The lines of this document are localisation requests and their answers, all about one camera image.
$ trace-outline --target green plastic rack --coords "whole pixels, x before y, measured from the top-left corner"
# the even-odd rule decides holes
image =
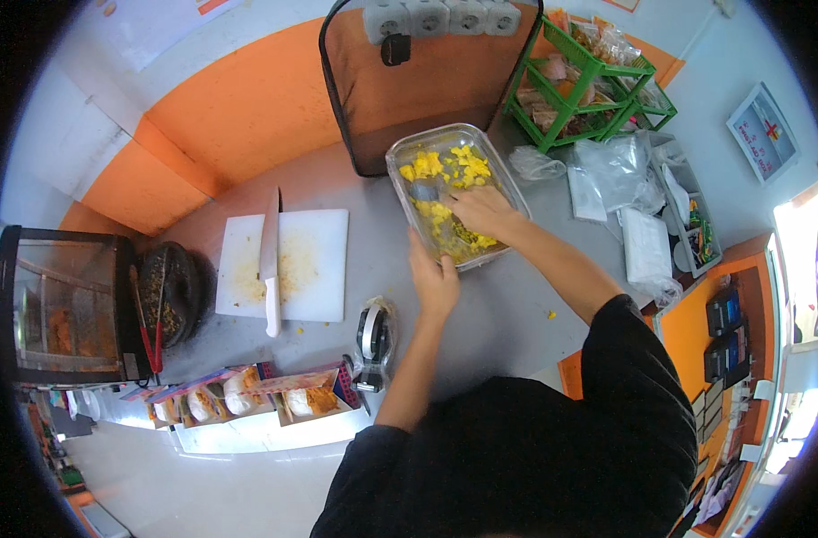
[[[617,92],[627,92],[626,86],[619,81],[617,78],[612,78],[613,87]],[[659,131],[662,126],[669,123],[675,114],[677,114],[677,109],[675,105],[672,104],[672,101],[666,95],[666,92],[662,91],[659,84],[657,89],[660,90],[660,94],[662,96],[662,108],[655,108],[649,107],[644,105],[640,102],[639,97],[635,96],[632,99],[632,102],[626,108],[620,110],[615,117],[609,122],[608,132],[600,137],[600,140],[606,140],[612,138],[614,135],[618,135],[618,131],[620,128],[627,123],[631,117],[636,118],[636,125],[640,129],[647,129],[649,131]],[[652,114],[655,116],[662,116],[661,120],[658,121],[656,124],[651,120],[651,118],[647,114]]]
[[[600,59],[595,58],[588,50],[576,43],[575,39],[567,35],[561,28],[549,22],[548,19],[543,17],[542,21],[544,37],[553,43],[555,48],[558,49],[566,59],[581,69],[582,74],[576,81],[573,91],[567,97],[564,97],[539,71],[539,68],[542,68],[543,64],[548,60],[525,58],[522,60],[522,64],[516,72],[514,85],[505,102],[504,111],[513,114],[522,128],[525,129],[538,146],[538,150],[543,153],[549,151],[552,147],[570,144],[579,139],[601,139],[612,132],[613,129],[614,132],[617,133],[624,121],[632,115],[631,113],[630,115],[624,116],[624,113],[631,108],[634,97],[651,79],[656,68],[644,56],[640,56],[640,58],[634,60],[632,66],[606,64]],[[515,92],[522,80],[523,72],[525,72],[532,86],[541,92],[546,102],[558,112],[558,117],[546,134],[541,132],[540,128],[534,124],[526,111],[522,109],[519,102],[516,101]],[[611,97],[614,102],[588,105],[585,107],[578,106],[579,100],[588,90],[591,81],[596,77],[603,77],[611,83],[614,90],[614,94],[611,95]],[[627,91],[623,84],[614,80],[614,77],[633,77],[639,80],[636,85],[633,86],[632,90]],[[617,110],[618,112],[611,119],[607,119],[604,113],[608,110]],[[589,115],[586,120],[588,129],[580,134],[559,138],[558,135],[561,130],[567,121],[575,114]]]

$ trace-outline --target stainless steel countertop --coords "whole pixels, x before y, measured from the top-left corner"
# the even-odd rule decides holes
[[[489,137],[505,161],[514,145],[527,143],[509,118],[495,124]],[[225,220],[262,213],[274,185],[283,192],[284,211],[350,210],[343,323],[284,321],[281,335],[271,339],[265,333],[265,319],[216,315],[212,297],[194,337],[164,351],[162,382],[186,382],[223,366],[272,358],[279,373],[338,360],[343,353],[351,354],[360,309],[376,295],[397,305],[399,347],[392,366],[402,356],[418,312],[406,263],[406,217],[390,179],[358,177],[343,144],[311,152],[233,188],[151,244],[176,241],[217,267]],[[521,189],[535,222],[589,255],[640,307],[650,302],[627,284],[623,246],[613,232],[574,220],[564,179]],[[459,304],[441,339],[434,399],[466,390],[494,374],[529,376],[582,348],[588,334],[585,323],[517,253],[470,269],[460,280]],[[557,314],[552,320],[547,318],[549,311]],[[298,334],[297,328],[304,332]],[[381,393],[368,398],[373,414],[381,398]],[[275,413],[269,413],[180,430],[178,435],[188,452],[251,452],[343,441],[371,423],[371,417],[358,410],[281,429]]]

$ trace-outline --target black mesh cover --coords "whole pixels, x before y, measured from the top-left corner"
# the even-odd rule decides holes
[[[510,36],[447,33],[423,37],[414,35],[423,29],[413,29],[405,17],[413,4],[420,4],[417,9],[441,10],[436,0],[406,0],[404,4],[341,0],[331,8],[319,33],[331,107],[360,176],[385,174],[385,153],[405,136],[456,122],[488,129],[543,12],[542,2],[530,0],[484,3],[489,13],[519,9],[519,23]],[[386,5],[393,10],[394,19],[403,17],[402,28],[387,16],[374,15]],[[417,24],[428,28],[423,16],[415,18],[415,27]]]

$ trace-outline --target hand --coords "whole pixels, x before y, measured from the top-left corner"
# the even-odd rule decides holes
[[[442,254],[439,268],[436,260],[427,253],[417,231],[410,226],[409,264],[417,300],[421,304],[420,317],[444,324],[459,299],[459,278],[453,258]]]
[[[507,198],[491,185],[454,191],[444,196],[445,204],[467,229],[494,239],[502,239],[508,226],[525,221],[525,216],[511,208]]]

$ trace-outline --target glass baking dish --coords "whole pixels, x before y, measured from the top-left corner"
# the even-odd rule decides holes
[[[452,123],[413,134],[395,142],[385,154],[388,175],[391,176],[409,223],[420,233],[427,251],[436,258],[436,261],[439,260],[441,253],[450,254],[454,258],[457,271],[465,271],[486,264],[505,254],[511,247],[504,243],[496,243],[491,246],[471,248],[464,239],[466,232],[463,231],[460,236],[455,230],[453,215],[447,217],[439,225],[441,232],[438,235],[434,234],[434,224],[431,218],[423,216],[418,211],[415,207],[415,200],[437,200],[440,195],[456,190],[454,183],[457,180],[451,179],[448,183],[445,182],[442,174],[437,174],[433,178],[418,178],[410,182],[403,178],[399,169],[401,166],[411,165],[418,152],[438,152],[444,166],[443,173],[452,177],[454,171],[461,168],[457,164],[446,164],[445,157],[449,159],[452,157],[455,160],[456,157],[451,153],[451,148],[462,148],[466,145],[471,148],[473,155],[487,160],[486,165],[490,172],[490,178],[485,178],[487,184],[498,188],[511,203],[511,208],[531,219],[531,211],[511,178],[510,172],[496,152],[496,148],[489,143],[486,134],[474,125]]]

